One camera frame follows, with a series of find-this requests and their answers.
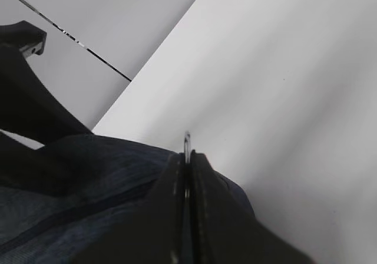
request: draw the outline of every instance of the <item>black line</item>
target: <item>black line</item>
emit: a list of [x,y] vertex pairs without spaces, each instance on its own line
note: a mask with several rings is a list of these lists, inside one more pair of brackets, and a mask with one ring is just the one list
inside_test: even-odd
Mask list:
[[22,232],[17,237],[0,245],[0,255],[3,255],[10,250],[13,250],[33,238],[43,234],[57,226],[67,225],[73,222],[82,220],[88,216],[105,211],[112,207],[117,207],[125,202],[139,200],[149,192],[155,181],[142,184],[133,189],[126,190],[120,194],[110,196],[106,199],[100,200],[96,203],[87,204],[81,207],[75,207],[66,211],[54,214],[36,224],[34,227]]
[[76,40],[75,37],[73,37],[71,34],[69,34],[67,31],[65,31],[64,29],[62,29],[61,27],[59,27],[56,23],[54,23],[52,20],[50,20],[47,16],[45,16],[44,14],[42,14],[39,10],[37,10],[36,8],[34,8],[31,4],[29,4],[27,1],[25,0],[18,0],[19,2],[23,3],[25,6],[27,6],[29,9],[31,9],[33,12],[35,12],[36,14],[40,15],[44,20],[46,20],[48,23],[50,23],[51,25],[53,25],[54,27],[56,27],[58,30],[60,30],[63,34],[65,34],[68,38],[70,38],[71,40],[75,41],[79,46],[83,47],[85,50],[87,50],[90,54],[92,54],[93,56],[95,56],[97,59],[99,59],[101,62],[103,62],[105,65],[109,66],[110,68],[112,68],[115,72],[117,72],[118,74],[120,74],[122,77],[124,77],[126,80],[128,80],[129,82],[132,82],[132,79],[130,79],[128,76],[126,76],[125,74],[123,74],[121,71],[119,71],[116,67],[114,67],[113,65],[111,65],[108,61],[106,61],[105,59],[101,58],[97,53],[95,53],[92,49],[89,49],[88,47],[86,47],[82,42],[80,42],[79,40]]

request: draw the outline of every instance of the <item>gray floor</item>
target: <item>gray floor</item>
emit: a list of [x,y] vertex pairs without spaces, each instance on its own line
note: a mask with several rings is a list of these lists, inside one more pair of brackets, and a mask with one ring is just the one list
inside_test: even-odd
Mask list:
[[128,81],[17,0],[0,0],[0,25],[29,21],[47,32],[41,56],[28,62],[65,108],[93,128]]
[[195,0],[27,0],[134,78]]

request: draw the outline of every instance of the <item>fabric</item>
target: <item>fabric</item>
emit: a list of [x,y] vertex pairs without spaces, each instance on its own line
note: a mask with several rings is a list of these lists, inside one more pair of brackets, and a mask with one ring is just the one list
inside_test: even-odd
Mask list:
[[[68,263],[139,207],[172,154],[92,135],[66,137],[38,152],[70,161],[77,179],[64,198],[0,187],[0,263]],[[222,179],[250,210],[243,190]]]

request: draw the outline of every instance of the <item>white table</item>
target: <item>white table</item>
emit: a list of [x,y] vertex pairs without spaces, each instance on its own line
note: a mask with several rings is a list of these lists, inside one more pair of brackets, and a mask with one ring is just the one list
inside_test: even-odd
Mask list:
[[26,0],[134,78],[195,0]]
[[193,147],[318,263],[377,259],[375,0],[197,0],[94,131]]
[[0,25],[29,21],[47,32],[45,51],[28,62],[55,98],[93,128],[128,81],[17,0],[0,0]]

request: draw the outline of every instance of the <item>white surface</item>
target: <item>white surface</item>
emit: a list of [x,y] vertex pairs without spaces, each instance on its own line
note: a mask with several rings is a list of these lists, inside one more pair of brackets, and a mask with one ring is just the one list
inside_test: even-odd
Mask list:
[[134,78],[194,0],[27,0]]
[[32,149],[39,149],[43,146],[43,144],[41,144],[41,143],[39,143],[39,142],[37,142],[33,139],[29,139],[29,138],[24,137],[24,136],[19,136],[18,134],[15,134],[15,133],[10,133],[10,132],[5,131],[5,130],[0,130],[0,132],[6,134],[10,138],[17,140],[17,141],[21,142],[23,145],[26,145],[26,146],[28,146],[29,148],[32,148]]
[[44,53],[28,58],[34,73],[65,108],[93,128],[128,81],[19,1],[0,0],[0,25],[22,20],[47,32]]
[[197,0],[97,134],[182,151],[318,263],[377,259],[376,0]]

